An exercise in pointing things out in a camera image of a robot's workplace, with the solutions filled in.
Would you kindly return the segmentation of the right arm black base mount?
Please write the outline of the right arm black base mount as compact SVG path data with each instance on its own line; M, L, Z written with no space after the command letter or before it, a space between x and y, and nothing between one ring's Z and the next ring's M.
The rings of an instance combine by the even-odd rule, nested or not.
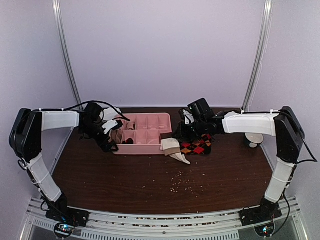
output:
M261 199L259 206L244 207L238 214L242 226L255 225L282 216L279 203L271 202L264 197Z

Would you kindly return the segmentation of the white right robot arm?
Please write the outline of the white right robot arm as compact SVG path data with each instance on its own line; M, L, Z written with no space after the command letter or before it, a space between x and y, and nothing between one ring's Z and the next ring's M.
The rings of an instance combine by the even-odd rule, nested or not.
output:
M268 220L275 212L273 203L280 200L291 183L298 166L305 133L289 106L260 112L220 111L214 113L201 98L179 110L180 122L173 135L184 141L195 141L204 134L255 134L271 136L276 142L276 167L264 194L267 201L256 210L259 220Z

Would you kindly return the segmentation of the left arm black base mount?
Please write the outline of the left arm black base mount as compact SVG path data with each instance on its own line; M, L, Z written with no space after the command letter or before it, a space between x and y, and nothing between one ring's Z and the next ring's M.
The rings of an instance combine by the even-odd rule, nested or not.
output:
M68 199L64 193L57 201L50 201L46 196L44 201L47 204L46 218L57 222L66 223L74 227L86 227L90 213L86 210L80 210L68 207Z

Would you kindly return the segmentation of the beige brown striped sock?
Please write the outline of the beige brown striped sock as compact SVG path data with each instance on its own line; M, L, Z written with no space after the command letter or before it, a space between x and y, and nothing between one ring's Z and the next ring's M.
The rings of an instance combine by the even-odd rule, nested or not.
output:
M164 152L164 155L171 157L181 163L190 165L191 163L182 155L180 150L180 143L175 138L165 138L160 142L161 149Z

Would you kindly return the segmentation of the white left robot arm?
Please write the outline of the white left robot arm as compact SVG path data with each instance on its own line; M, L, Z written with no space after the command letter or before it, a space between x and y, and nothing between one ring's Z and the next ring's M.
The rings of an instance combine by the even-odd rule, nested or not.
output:
M94 140L104 152L116 149L111 132L122 127L128 118L117 107L102 101L84 102L84 109L73 106L56 109L21 108L9 135L9 145L27 171L32 183L44 198L52 203L63 199L63 192L55 183L44 154L49 152L49 138L61 150L70 134L80 134Z

